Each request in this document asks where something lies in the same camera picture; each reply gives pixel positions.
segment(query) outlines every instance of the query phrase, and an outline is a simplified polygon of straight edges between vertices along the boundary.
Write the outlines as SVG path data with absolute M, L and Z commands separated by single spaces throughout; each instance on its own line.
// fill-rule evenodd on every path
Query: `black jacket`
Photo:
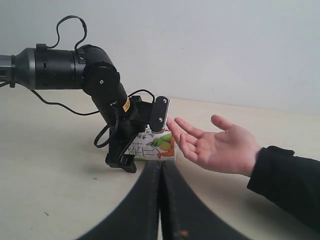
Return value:
M 320 161 L 262 148 L 247 188 L 320 233 Z

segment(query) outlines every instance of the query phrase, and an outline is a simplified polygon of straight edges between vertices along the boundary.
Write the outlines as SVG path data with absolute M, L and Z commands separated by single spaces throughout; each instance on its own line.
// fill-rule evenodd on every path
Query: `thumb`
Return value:
M 212 115 L 211 117 L 211 122 L 218 128 L 220 128 L 221 130 L 228 130 L 230 129 L 233 124 L 231 122 L 229 122 L 227 119 L 225 119 L 222 116 L 219 115 Z

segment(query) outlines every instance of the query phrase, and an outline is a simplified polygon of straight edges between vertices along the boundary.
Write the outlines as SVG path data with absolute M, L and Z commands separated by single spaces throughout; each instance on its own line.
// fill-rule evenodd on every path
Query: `black curved object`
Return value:
M 248 240 L 192 191 L 174 161 L 148 161 L 120 205 L 78 240 Z

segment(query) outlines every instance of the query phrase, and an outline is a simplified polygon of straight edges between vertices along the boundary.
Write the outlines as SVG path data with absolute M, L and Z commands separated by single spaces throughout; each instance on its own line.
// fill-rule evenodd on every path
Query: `finger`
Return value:
M 227 119 L 225 119 L 222 116 L 219 115 L 212 115 L 211 117 L 211 122 L 218 128 L 220 128 L 221 130 L 228 130 L 230 129 L 233 124 L 231 122 L 229 122 Z
M 201 136 L 205 133 L 205 131 L 192 126 L 190 123 L 179 117 L 176 117 L 174 120 L 183 130 L 197 139 L 201 138 Z
M 179 147 L 186 159 L 190 160 L 193 163 L 196 163 L 198 161 L 198 155 L 188 147 L 186 136 L 184 133 L 181 133 L 180 135 Z
M 171 131 L 173 138 L 178 143 L 180 142 L 180 135 L 183 133 L 182 129 L 171 119 L 167 119 L 168 129 Z M 194 136 L 186 135 L 186 142 L 192 145 L 196 144 L 197 139 Z

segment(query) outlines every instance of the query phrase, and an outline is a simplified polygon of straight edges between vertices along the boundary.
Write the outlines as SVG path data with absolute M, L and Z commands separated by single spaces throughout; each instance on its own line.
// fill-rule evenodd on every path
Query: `orange label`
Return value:
M 130 100 L 129 98 L 126 100 L 125 104 L 123 105 L 123 110 L 126 113 L 130 108 Z

